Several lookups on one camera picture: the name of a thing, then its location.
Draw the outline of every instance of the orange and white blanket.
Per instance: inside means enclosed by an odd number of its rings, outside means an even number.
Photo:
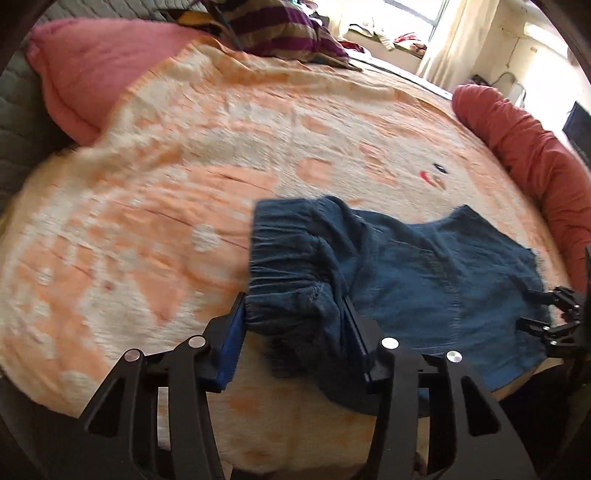
[[[248,284],[257,200],[326,194],[405,222],[467,203],[537,248],[546,282],[568,282],[538,212],[444,100],[203,39],[130,88],[94,147],[27,182],[0,246],[1,367],[79,415],[124,351],[171,349],[229,310]],[[234,382],[210,396],[222,459],[361,464],[374,419],[273,378],[262,349],[248,335]]]

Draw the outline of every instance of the pink pillow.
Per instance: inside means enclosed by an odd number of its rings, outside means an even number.
[[[90,145],[126,87],[202,35],[166,22],[69,18],[34,27],[27,59],[55,123]]]
[[[586,292],[584,248],[591,245],[591,181],[585,166],[552,132],[494,88],[458,87],[452,107],[540,208],[573,288]]]

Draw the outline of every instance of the striped fabric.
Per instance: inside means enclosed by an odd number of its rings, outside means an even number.
[[[242,49],[260,57],[314,61],[357,70],[326,28],[289,0],[213,0]]]

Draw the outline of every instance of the blue denim garment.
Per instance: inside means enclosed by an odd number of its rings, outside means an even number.
[[[268,336],[277,376],[306,372],[332,401],[375,414],[377,399],[343,360],[343,297],[384,333],[420,353],[462,353],[488,388],[509,384],[544,358],[515,329],[549,320],[522,296],[543,290],[535,256],[464,205],[407,225],[352,210],[335,197],[264,200],[252,231],[247,325]]]

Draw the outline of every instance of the curtain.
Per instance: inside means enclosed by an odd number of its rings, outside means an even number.
[[[499,0],[450,0],[417,75],[449,92],[467,80],[498,5]]]
[[[328,29],[335,38],[343,38],[351,23],[372,25],[373,15],[383,6],[383,0],[315,0],[319,15],[330,18]]]

